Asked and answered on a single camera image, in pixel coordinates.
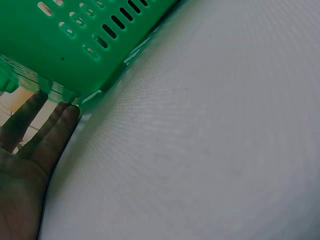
white fabric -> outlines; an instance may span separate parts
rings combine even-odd
[[[320,1],[187,1],[85,120],[40,239],[317,239]]]

green plastic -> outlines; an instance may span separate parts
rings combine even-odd
[[[175,2],[0,1],[0,91],[20,85],[57,102],[89,96],[114,81],[129,53]]]

finger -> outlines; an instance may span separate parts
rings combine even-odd
[[[80,115],[76,106],[67,107],[50,132],[36,146],[31,161],[37,163],[48,176],[51,175],[65,145],[72,135]]]
[[[51,116],[49,117],[49,119],[45,122],[45,124],[34,135],[34,137],[18,151],[16,155],[22,159],[30,159],[37,145],[55,126],[55,124],[58,122],[59,118],[61,117],[61,115],[63,114],[63,112],[68,106],[69,106],[69,103],[67,102],[59,103],[56,106],[53,113],[51,114]]]
[[[0,147],[12,153],[47,99],[47,94],[38,92],[9,118],[0,128]]]

white cloth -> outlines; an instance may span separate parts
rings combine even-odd
[[[318,238],[320,1],[187,1],[78,131],[40,239]]]

palm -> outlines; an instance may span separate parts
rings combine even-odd
[[[60,103],[34,138],[11,154],[46,99],[33,96],[0,130],[0,239],[37,237],[51,173],[77,124],[78,108]]]

